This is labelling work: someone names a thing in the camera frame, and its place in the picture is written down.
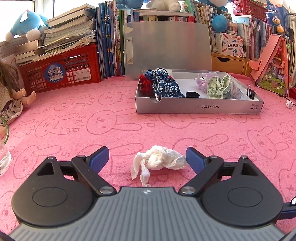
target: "purple plush toy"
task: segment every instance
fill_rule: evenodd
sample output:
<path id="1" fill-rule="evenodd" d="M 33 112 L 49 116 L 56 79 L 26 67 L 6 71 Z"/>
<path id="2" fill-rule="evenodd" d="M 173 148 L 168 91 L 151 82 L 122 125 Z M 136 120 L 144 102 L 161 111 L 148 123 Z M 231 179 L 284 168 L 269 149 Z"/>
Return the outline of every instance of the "purple plush toy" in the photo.
<path id="1" fill-rule="evenodd" d="M 198 74 L 198 77 L 195 78 L 195 80 L 196 80 L 197 86 L 199 87 L 199 89 L 202 92 L 207 93 L 207 84 L 208 84 L 210 78 L 212 78 L 214 76 L 218 76 L 218 74 L 216 72 L 199 73 Z"/>

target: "binder clip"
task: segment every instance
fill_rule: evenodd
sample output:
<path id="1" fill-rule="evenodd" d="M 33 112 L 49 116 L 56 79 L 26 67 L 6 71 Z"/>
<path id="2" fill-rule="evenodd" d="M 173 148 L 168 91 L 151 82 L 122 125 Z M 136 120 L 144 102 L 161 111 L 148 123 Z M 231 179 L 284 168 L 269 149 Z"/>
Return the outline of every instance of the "binder clip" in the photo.
<path id="1" fill-rule="evenodd" d="M 247 88 L 247 96 L 251 99 L 251 100 L 254 100 L 254 97 L 256 95 L 256 91 L 257 89 L 259 89 L 259 86 L 258 85 L 255 85 L 255 88 L 254 90 L 251 89 L 251 86 L 248 85 L 248 88 Z"/>

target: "doll hair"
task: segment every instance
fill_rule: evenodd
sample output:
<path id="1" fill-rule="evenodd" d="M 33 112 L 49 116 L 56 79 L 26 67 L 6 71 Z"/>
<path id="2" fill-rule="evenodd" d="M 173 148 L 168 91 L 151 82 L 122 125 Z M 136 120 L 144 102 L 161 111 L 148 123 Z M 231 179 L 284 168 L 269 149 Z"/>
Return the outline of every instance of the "doll hair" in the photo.
<path id="1" fill-rule="evenodd" d="M 8 89 L 11 97 L 13 90 L 20 90 L 18 80 L 19 75 L 17 69 L 10 64 L 0 61 L 0 83 Z"/>

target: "black bottle cap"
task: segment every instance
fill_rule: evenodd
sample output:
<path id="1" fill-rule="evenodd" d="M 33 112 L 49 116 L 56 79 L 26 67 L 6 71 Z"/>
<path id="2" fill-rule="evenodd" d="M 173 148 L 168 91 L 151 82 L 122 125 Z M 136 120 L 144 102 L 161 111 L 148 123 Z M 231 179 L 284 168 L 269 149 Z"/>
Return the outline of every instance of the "black bottle cap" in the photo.
<path id="1" fill-rule="evenodd" d="M 186 98 L 199 98 L 200 95 L 197 92 L 189 91 L 186 92 Z"/>

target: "blue plush toy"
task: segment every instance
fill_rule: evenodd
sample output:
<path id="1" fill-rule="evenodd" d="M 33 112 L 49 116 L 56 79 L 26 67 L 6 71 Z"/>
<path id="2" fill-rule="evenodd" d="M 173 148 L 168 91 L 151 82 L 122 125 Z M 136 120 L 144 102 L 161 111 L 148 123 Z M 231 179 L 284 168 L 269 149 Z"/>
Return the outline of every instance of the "blue plush toy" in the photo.
<path id="1" fill-rule="evenodd" d="M 48 19 L 41 14 L 26 10 L 16 20 L 12 29 L 6 34 L 5 41 L 11 42 L 15 35 L 26 36 L 32 42 L 39 39 L 48 28 L 45 23 Z"/>
<path id="2" fill-rule="evenodd" d="M 229 2 L 229 0 L 198 0 L 201 3 L 213 6 L 219 10 L 223 10 L 228 12 L 227 8 L 225 6 Z M 216 33 L 222 33 L 224 32 L 228 27 L 228 21 L 226 17 L 222 14 L 219 14 L 218 16 L 214 17 L 212 21 L 213 29 Z"/>
<path id="3" fill-rule="evenodd" d="M 144 2 L 148 0 L 117 0 L 116 6 L 118 9 L 137 9 L 141 8 Z"/>

